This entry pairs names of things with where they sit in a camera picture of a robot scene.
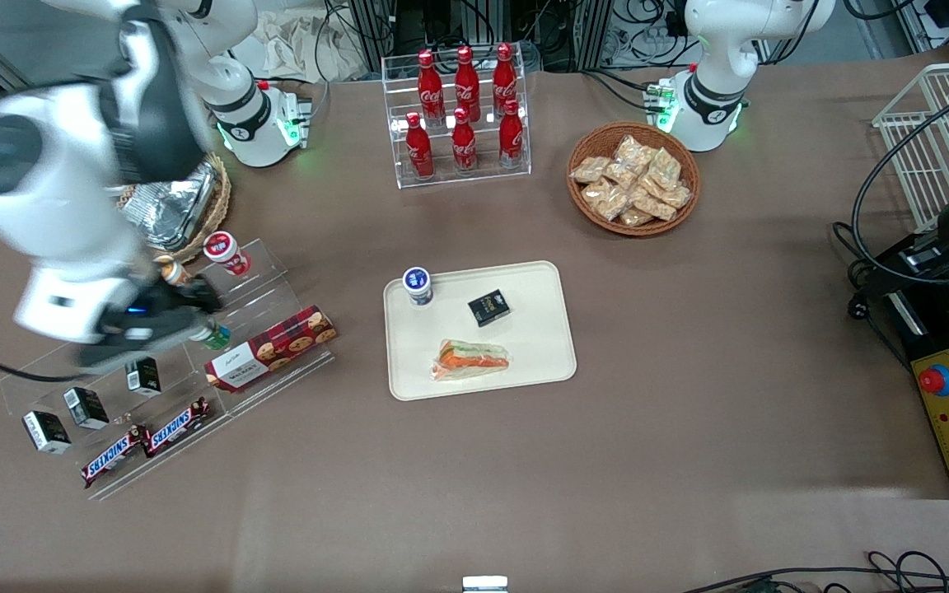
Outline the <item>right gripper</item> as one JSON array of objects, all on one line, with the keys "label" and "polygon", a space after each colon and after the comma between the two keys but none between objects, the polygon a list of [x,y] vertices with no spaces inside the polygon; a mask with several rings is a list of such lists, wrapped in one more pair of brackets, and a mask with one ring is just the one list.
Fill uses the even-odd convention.
[{"label": "right gripper", "polygon": [[43,267],[31,270],[12,318],[31,333],[75,344],[81,369],[118,369],[187,340],[211,340],[213,325],[195,328],[195,307],[208,315],[222,309],[206,278],[193,278],[181,294],[157,271],[69,282]]}]

